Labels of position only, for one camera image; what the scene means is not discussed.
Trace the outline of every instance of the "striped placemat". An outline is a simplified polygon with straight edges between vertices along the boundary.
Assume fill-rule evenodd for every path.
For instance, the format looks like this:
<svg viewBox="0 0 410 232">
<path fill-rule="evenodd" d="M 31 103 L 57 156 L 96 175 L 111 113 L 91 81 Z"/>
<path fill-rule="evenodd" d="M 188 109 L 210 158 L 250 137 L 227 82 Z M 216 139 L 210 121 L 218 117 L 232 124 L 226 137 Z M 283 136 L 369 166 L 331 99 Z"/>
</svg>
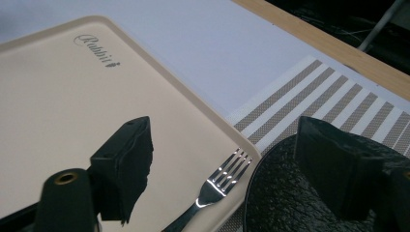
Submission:
<svg viewBox="0 0 410 232">
<path fill-rule="evenodd" d="M 228 118 L 265 155 L 295 134 L 301 115 L 410 157 L 410 115 L 314 57 L 306 57 Z M 242 231 L 243 207 L 221 232 Z"/>
</svg>

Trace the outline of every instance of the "tray rim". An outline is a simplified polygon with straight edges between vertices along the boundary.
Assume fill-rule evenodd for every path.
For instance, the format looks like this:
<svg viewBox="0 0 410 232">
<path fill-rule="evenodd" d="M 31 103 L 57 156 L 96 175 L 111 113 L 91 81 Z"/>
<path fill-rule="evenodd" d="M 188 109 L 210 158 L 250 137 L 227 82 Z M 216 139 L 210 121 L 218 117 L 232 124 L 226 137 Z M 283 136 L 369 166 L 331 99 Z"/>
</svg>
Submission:
<svg viewBox="0 0 410 232">
<path fill-rule="evenodd" d="M 121 29 L 120 26 L 115 24 L 110 18 L 104 15 L 87 15 L 78 19 L 74 19 L 65 22 L 60 25 L 45 28 L 42 31 L 9 41 L 5 43 L 0 43 L 0 53 L 8 52 L 17 47 L 22 47 L 31 44 L 41 39 L 48 38 L 52 35 L 59 34 L 66 30 L 72 28 L 86 25 L 89 23 L 99 23 L 106 26 L 115 35 L 117 35 L 127 46 L 129 46 L 135 53 L 139 54 L 153 69 L 159 72 L 160 75 L 169 82 L 177 91 L 179 91 L 188 101 L 190 101 L 205 117 L 207 117 L 213 124 L 215 124 L 219 129 L 221 129 L 225 134 L 227 134 L 235 143 L 241 144 L 241 148 L 247 151 L 249 154 L 253 155 L 254 162 L 259 162 L 262 158 L 260 151 L 252 144 L 243 134 L 236 130 L 232 125 L 228 123 L 223 117 L 221 117 L 208 103 L 199 98 L 188 86 L 186 86 L 182 81 L 169 69 L 167 69 L 160 61 L 154 58 L 147 49 L 131 39 L 131 37 Z M 241 204 L 245 201 L 245 195 L 240 201 L 232 206 L 232 208 L 227 211 L 224 217 L 220 218 L 220 221 L 215 223 L 213 231 L 220 229 L 225 222 L 237 211 Z"/>
</svg>

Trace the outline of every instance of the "cylindrical hole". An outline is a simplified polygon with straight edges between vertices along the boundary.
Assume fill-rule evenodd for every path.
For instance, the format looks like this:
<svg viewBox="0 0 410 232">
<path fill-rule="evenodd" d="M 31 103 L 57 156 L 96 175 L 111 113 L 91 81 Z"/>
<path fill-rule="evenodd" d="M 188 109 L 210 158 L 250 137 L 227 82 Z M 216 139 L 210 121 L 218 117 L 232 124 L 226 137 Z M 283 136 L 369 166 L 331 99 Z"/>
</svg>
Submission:
<svg viewBox="0 0 410 232">
<path fill-rule="evenodd" d="M 59 186 L 66 185 L 68 183 L 75 181 L 77 178 L 78 178 L 78 174 L 76 174 L 75 172 L 66 172 L 66 173 L 59 175 L 54 180 L 54 184 L 59 185 Z"/>
</svg>

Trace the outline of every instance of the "fork handle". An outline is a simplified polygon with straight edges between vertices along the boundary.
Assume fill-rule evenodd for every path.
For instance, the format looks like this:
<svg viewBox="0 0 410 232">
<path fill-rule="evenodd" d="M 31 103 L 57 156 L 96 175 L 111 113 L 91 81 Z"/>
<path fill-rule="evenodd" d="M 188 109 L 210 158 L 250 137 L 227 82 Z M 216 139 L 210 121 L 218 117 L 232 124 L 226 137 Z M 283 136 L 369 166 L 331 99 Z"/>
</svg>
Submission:
<svg viewBox="0 0 410 232">
<path fill-rule="evenodd" d="M 198 212 L 199 208 L 196 203 L 193 203 L 183 214 L 170 223 L 162 232 L 180 232 L 190 222 L 192 217 Z"/>
</svg>

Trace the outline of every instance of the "fork tines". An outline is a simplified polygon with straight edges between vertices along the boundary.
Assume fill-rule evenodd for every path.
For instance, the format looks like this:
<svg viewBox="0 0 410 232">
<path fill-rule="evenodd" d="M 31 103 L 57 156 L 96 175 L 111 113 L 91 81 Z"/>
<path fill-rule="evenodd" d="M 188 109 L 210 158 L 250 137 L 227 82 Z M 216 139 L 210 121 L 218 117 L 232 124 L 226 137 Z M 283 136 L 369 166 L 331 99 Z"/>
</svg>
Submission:
<svg viewBox="0 0 410 232">
<path fill-rule="evenodd" d="M 210 179 L 221 191 L 228 193 L 247 170 L 252 158 L 238 148 L 221 166 L 215 171 Z"/>
</svg>

